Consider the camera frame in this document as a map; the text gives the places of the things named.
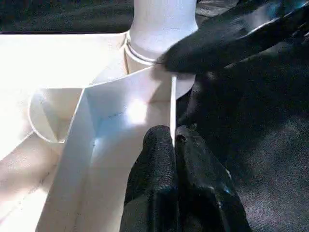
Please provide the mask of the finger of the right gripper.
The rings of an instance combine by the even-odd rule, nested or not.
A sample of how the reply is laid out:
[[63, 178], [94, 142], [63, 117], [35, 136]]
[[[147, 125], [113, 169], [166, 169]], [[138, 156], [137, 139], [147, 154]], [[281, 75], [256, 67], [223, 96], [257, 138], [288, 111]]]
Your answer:
[[307, 0], [240, 0], [204, 21], [157, 62], [173, 73], [213, 71], [308, 31]]

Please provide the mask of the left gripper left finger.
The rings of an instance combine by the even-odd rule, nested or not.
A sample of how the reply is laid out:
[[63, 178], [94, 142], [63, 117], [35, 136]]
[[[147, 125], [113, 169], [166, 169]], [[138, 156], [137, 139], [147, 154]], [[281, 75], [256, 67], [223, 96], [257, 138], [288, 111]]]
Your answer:
[[179, 231], [178, 178], [167, 126], [154, 126], [143, 138], [128, 176], [120, 231]]

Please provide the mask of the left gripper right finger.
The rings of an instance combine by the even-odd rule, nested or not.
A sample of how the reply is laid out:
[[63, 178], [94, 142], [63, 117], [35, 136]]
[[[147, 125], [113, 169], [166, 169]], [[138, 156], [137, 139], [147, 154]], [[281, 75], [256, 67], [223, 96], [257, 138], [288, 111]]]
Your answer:
[[193, 129], [176, 129], [179, 206], [184, 232], [249, 232], [228, 171]]

